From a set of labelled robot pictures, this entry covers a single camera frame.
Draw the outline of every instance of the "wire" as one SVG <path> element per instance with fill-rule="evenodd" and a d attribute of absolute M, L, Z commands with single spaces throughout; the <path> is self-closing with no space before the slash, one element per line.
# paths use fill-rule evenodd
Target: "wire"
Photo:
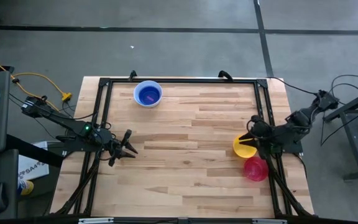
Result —
<path fill-rule="evenodd" d="M 14 104 L 16 104 L 18 107 L 22 107 L 21 105 L 19 105 L 18 103 L 16 103 L 14 100 L 12 100 L 12 98 L 9 98 Z M 38 122 L 43 128 L 44 128 L 44 130 L 49 134 L 49 136 L 50 137 L 52 137 L 52 138 L 54 138 L 54 139 L 56 139 L 54 136 L 52 136 L 50 133 L 49 133 L 49 131 L 47 130 L 47 128 L 44 126 L 44 125 L 42 125 L 41 124 L 41 122 L 39 122 L 37 119 L 35 119 L 35 121 L 36 122 Z"/>
<path fill-rule="evenodd" d="M 15 98 L 17 101 L 20 101 L 21 103 L 25 104 L 22 100 L 18 99 L 16 96 L 14 96 L 12 93 L 9 94 L 11 97 Z M 36 108 L 40 109 L 40 110 L 43 110 L 45 112 L 48 112 L 48 113 L 51 113 L 50 111 L 47 111 L 37 105 L 31 105 L 31 106 L 35 106 Z M 66 118 L 66 117 L 63 117 L 63 116 L 59 116 L 57 114 L 54 114 L 54 116 L 58 117 L 58 118 L 63 118 L 63 119 L 73 119 L 73 120 L 78 120 L 78 119 L 84 119 L 84 118 L 87 118 L 87 117 L 90 117 L 90 116 L 94 116 L 96 114 L 98 114 L 99 111 L 96 111 L 95 113 L 92 113 L 92 114 L 89 114 L 89 115 L 86 115 L 86 116 L 82 116 L 80 118 Z"/>
<path fill-rule="evenodd" d="M 34 73 L 34 72 L 24 72 L 24 73 L 18 73 L 18 74 L 15 74 L 13 75 L 13 77 L 18 77 L 18 76 L 21 76 L 21 75 L 35 75 L 35 76 L 38 76 L 38 77 L 42 77 L 46 80 L 48 80 L 53 86 L 55 86 L 55 88 L 63 95 L 65 94 L 65 92 L 63 92 L 51 79 L 49 79 L 47 76 L 45 75 L 42 75 L 42 74 L 38 74 L 38 73 Z"/>
<path fill-rule="evenodd" d="M 337 130 L 335 130 L 333 133 L 331 133 L 328 137 L 326 137 L 326 139 L 321 143 L 320 146 L 322 146 L 333 134 L 335 134 L 336 132 L 338 132 L 341 128 L 343 128 L 344 126 L 346 126 L 347 124 L 349 124 L 350 122 L 354 121 L 356 118 L 358 118 L 358 115 L 355 116 L 354 118 L 352 118 L 350 121 L 344 123 L 341 127 L 337 128 Z"/>
<path fill-rule="evenodd" d="M 345 76 L 351 76 L 351 77 L 358 77 L 358 75 L 340 75 L 340 76 L 337 76 L 336 78 L 334 78 L 334 80 L 331 82 L 331 89 L 328 91 L 328 93 L 332 92 L 333 93 L 333 96 L 334 96 L 334 89 L 335 87 L 337 86 L 341 86 L 341 85 L 347 85 L 347 86 L 351 86 L 351 87 L 354 87 L 356 89 L 358 89 L 357 86 L 355 85 L 352 85 L 352 84 L 349 84 L 349 83 L 340 83 L 340 84 L 336 84 L 336 85 L 333 85 L 334 84 L 334 81 L 339 78 L 339 77 L 345 77 Z M 324 114 L 323 114 L 323 124 L 322 124 L 322 127 L 321 127 L 321 134 L 320 134 L 320 146 L 323 146 L 323 144 L 333 135 L 335 134 L 337 131 L 339 131 L 341 128 L 343 128 L 345 125 L 349 124 L 350 122 L 352 122 L 353 120 L 355 120 L 356 118 L 358 118 L 358 115 L 356 117 L 354 117 L 353 119 L 351 119 L 350 121 L 346 122 L 345 124 L 343 124 L 341 127 L 337 128 L 337 130 L 335 130 L 333 133 L 331 133 L 328 137 L 326 137 L 326 139 L 323 141 L 323 136 L 324 136 L 324 118 L 326 116 L 326 112 L 324 111 Z"/>
<path fill-rule="evenodd" d="M 101 142 L 102 142 L 101 145 L 100 145 L 100 150 L 99 150 L 98 152 L 96 152 L 96 157 L 97 157 L 100 161 L 109 161 L 110 159 L 114 158 L 115 155 L 116 155 L 116 153 L 115 153 L 114 150 L 112 151 L 112 152 L 113 152 L 112 156 L 110 156 L 109 158 L 102 159 L 102 158 L 100 157 L 100 156 L 101 156 L 101 153 L 102 153 L 102 151 L 103 151 L 104 141 L 103 141 L 102 136 L 101 136 L 97 131 L 94 131 L 94 130 L 93 130 L 93 132 L 99 136 L 99 138 L 100 138 L 100 140 L 101 140 Z"/>
<path fill-rule="evenodd" d="M 73 112 L 75 112 L 75 110 L 74 110 L 73 108 L 71 108 L 72 106 L 71 106 L 70 104 L 68 104 L 68 101 L 64 101 L 64 103 L 67 104 L 67 106 L 68 106 L 68 108 L 69 108 L 70 110 L 72 110 Z"/>
<path fill-rule="evenodd" d="M 351 87 L 354 87 L 355 89 L 358 90 L 358 87 L 357 87 L 357 86 L 352 85 L 352 84 L 350 84 L 350 83 L 340 83 L 340 84 L 336 84 L 336 85 L 334 85 L 334 86 L 331 88 L 331 90 L 330 90 L 330 91 L 333 93 L 333 97 L 335 97 L 335 95 L 334 95 L 334 88 L 337 87 L 337 86 L 341 86 L 341 85 L 351 86 Z"/>
<path fill-rule="evenodd" d="M 9 99 L 10 99 L 14 104 L 16 104 L 18 107 L 22 108 L 22 106 L 21 106 L 20 104 L 16 103 L 15 101 L 13 101 L 12 98 L 9 97 Z"/>
<path fill-rule="evenodd" d="M 63 110 L 69 117 L 73 118 L 72 115 L 69 114 L 69 113 L 66 111 L 65 102 L 64 102 L 64 101 L 62 102 L 62 108 L 63 108 L 62 110 Z"/>
<path fill-rule="evenodd" d="M 341 77 L 357 77 L 358 78 L 358 75 L 338 75 L 337 77 L 335 77 L 334 79 L 333 79 L 333 81 L 331 82 L 331 89 L 333 90 L 334 89 L 334 82 L 335 82 L 335 80 L 337 80 L 338 78 L 341 78 Z"/>
<path fill-rule="evenodd" d="M 308 172 L 306 171 L 306 165 L 305 165 L 305 162 L 303 162 L 303 159 L 297 154 L 297 153 L 293 153 L 294 156 L 296 156 L 299 161 L 301 161 L 302 165 L 303 165 L 303 169 L 305 170 L 305 176 L 306 176 L 306 179 L 308 178 Z"/>
<path fill-rule="evenodd" d="M 75 110 L 73 110 L 71 107 L 66 107 L 66 108 L 60 109 L 60 110 L 58 110 L 58 111 L 61 112 L 61 111 L 65 110 L 65 109 L 71 109 L 72 111 L 75 111 Z"/>
<path fill-rule="evenodd" d="M 108 124 L 108 125 L 110 125 L 110 127 L 109 128 L 106 128 L 107 130 L 110 130 L 110 128 L 111 128 L 111 124 L 109 123 L 109 122 L 103 122 L 104 124 Z"/>
<path fill-rule="evenodd" d="M 35 121 L 36 121 L 37 123 L 39 123 L 39 124 L 44 128 L 44 130 L 49 134 L 50 137 L 52 137 L 53 139 L 56 139 L 54 136 L 52 136 L 52 134 L 49 133 L 49 131 L 47 130 L 47 128 L 46 128 L 43 124 L 41 124 L 41 122 L 39 122 L 37 119 L 35 119 Z"/>
<path fill-rule="evenodd" d="M 303 90 L 303 89 L 298 88 L 298 87 L 296 87 L 296 86 L 290 85 L 290 84 L 286 83 L 285 81 L 283 81 L 283 80 L 281 80 L 281 79 L 279 79 L 279 78 L 277 78 L 277 77 L 269 77 L 269 78 L 277 79 L 278 81 L 280 81 L 280 82 L 286 84 L 287 86 L 292 87 L 292 88 L 294 88 L 294 89 L 297 89 L 297 90 L 299 90 L 299 91 L 302 91 L 302 92 L 304 92 L 304 93 L 309 93 L 309 94 L 312 94 L 312 95 L 316 95 L 316 94 L 317 94 L 317 93 L 313 93 L 313 92 L 310 92 L 310 91 L 306 91 L 306 90 Z"/>
<path fill-rule="evenodd" d="M 3 71 L 6 71 L 6 69 L 4 68 L 4 67 L 2 67 L 1 65 L 0 65 L 0 69 L 2 69 Z M 29 95 L 29 96 L 34 96 L 34 97 L 37 97 L 37 98 L 40 98 L 39 96 L 37 96 L 37 95 L 35 95 L 35 94 L 33 94 L 33 93 L 30 93 L 30 92 L 28 92 L 27 90 L 25 90 L 24 89 L 24 87 L 20 84 L 20 83 L 15 83 L 24 93 L 26 93 L 27 95 Z M 51 107 L 53 107 L 55 110 L 59 110 L 53 103 L 51 103 L 51 102 L 49 102 L 49 101 L 47 101 L 46 100 L 46 102 L 51 106 Z"/>

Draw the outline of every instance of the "butcher block tabletop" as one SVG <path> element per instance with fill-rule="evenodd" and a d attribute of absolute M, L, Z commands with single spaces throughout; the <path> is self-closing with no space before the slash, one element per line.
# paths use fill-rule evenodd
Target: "butcher block tabletop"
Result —
<path fill-rule="evenodd" d="M 75 117 L 93 112 L 99 78 L 84 77 Z M 136 85 L 114 84 L 108 122 L 118 139 L 127 129 L 132 130 L 129 141 L 139 154 L 135 159 L 117 160 L 114 167 L 101 161 L 92 216 L 274 216 L 268 178 L 253 182 L 243 177 L 245 159 L 232 150 L 233 139 L 246 133 L 247 121 L 257 114 L 253 85 L 161 83 L 162 100 L 154 108 L 141 107 L 134 101 Z M 275 122 L 283 124 L 290 114 L 284 84 L 268 80 L 268 90 Z M 51 212 L 61 208 L 77 187 L 83 157 L 84 152 L 74 152 L 63 161 Z M 282 159 L 288 187 L 302 206 L 313 213 L 301 162 L 292 154 L 284 154 Z M 277 192 L 284 212 L 282 193 Z M 81 210 L 87 194 L 85 189 Z"/>

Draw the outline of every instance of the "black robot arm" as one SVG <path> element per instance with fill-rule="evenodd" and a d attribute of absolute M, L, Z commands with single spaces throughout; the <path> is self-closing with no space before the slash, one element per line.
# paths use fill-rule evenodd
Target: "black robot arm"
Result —
<path fill-rule="evenodd" d="M 259 156 L 266 160 L 270 174 L 283 190 L 283 194 L 288 198 L 298 215 L 311 214 L 299 204 L 279 176 L 273 165 L 271 154 L 282 152 L 284 147 L 297 143 L 305 137 L 309 133 L 317 114 L 337 108 L 339 100 L 330 93 L 320 90 L 315 95 L 316 98 L 308 108 L 302 108 L 285 118 L 286 124 L 271 126 L 257 115 L 252 116 L 247 123 L 248 133 L 239 138 L 239 140 L 253 139 L 251 141 L 240 141 L 240 144 L 252 146 L 258 150 Z M 250 123 L 254 123 L 251 129 L 249 129 Z"/>
<path fill-rule="evenodd" d="M 135 158 L 134 155 L 123 151 L 126 148 L 134 153 L 137 151 L 131 146 L 128 139 L 132 131 L 127 130 L 124 139 L 119 141 L 108 129 L 101 128 L 98 124 L 86 121 L 77 121 L 52 109 L 46 104 L 46 98 L 28 96 L 22 105 L 22 113 L 32 118 L 46 118 L 69 130 L 67 136 L 56 138 L 64 143 L 67 151 L 96 152 L 108 151 L 111 155 L 109 165 L 113 166 L 115 159 L 123 157 Z"/>

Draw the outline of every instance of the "concrete floor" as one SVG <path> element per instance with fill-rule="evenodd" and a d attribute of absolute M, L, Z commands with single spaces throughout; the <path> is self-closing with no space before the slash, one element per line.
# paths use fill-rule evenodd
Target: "concrete floor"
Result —
<path fill-rule="evenodd" d="M 356 0 L 260 0 L 260 5 L 268 29 L 358 30 Z M 0 13 L 6 24 L 257 28 L 251 0 L 16 0 L 0 2 Z M 275 76 L 300 88 L 328 90 L 334 77 L 358 75 L 358 35 L 267 35 L 267 42 Z M 48 75 L 74 94 L 72 104 L 87 75 L 129 75 L 136 70 L 139 75 L 215 77 L 226 70 L 234 77 L 266 77 L 257 34 L 0 31 L 0 63 L 16 67 L 16 72 Z M 339 82 L 358 86 L 358 78 Z M 60 102 L 58 92 L 42 79 L 27 77 L 21 83 Z M 25 97 L 14 86 L 11 92 Z M 313 99 L 291 88 L 287 92 L 292 110 Z M 335 93 L 343 102 L 358 95 L 348 86 Z M 342 180 L 357 170 L 346 135 L 339 131 L 320 147 L 318 118 L 302 140 L 314 210 L 321 217 L 358 221 L 358 180 Z M 64 132 L 51 122 L 41 122 L 51 133 Z M 340 125 L 326 124 L 325 136 Z M 30 142 L 51 140 L 15 105 L 9 112 L 9 133 Z M 27 215 L 40 211 L 29 210 Z"/>

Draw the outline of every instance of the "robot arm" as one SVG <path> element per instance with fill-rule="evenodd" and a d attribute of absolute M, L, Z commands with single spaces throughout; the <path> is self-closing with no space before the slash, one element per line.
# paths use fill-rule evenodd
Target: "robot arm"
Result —
<path fill-rule="evenodd" d="M 108 151 L 111 155 L 109 165 L 113 166 L 115 159 L 123 157 L 135 158 L 134 155 L 123 151 L 122 148 L 134 152 L 137 151 L 129 143 L 128 139 L 132 131 L 127 130 L 124 139 L 119 141 L 109 130 L 86 121 L 77 121 L 65 114 L 59 113 L 46 104 L 46 98 L 28 96 L 22 105 L 22 113 L 32 118 L 46 118 L 60 126 L 67 128 L 69 136 L 57 136 L 64 143 L 67 151 L 96 152 Z"/>
<path fill-rule="evenodd" d="M 248 130 L 247 134 L 240 137 L 240 140 L 255 138 L 259 141 L 268 142 L 274 147 L 283 148 L 305 137 L 309 133 L 316 115 L 336 109 L 338 101 L 328 92 L 320 90 L 308 108 L 302 108 L 292 113 L 285 118 L 287 123 L 279 126 L 271 126 L 255 115 L 250 120 L 254 123 L 254 126 L 251 130 Z"/>

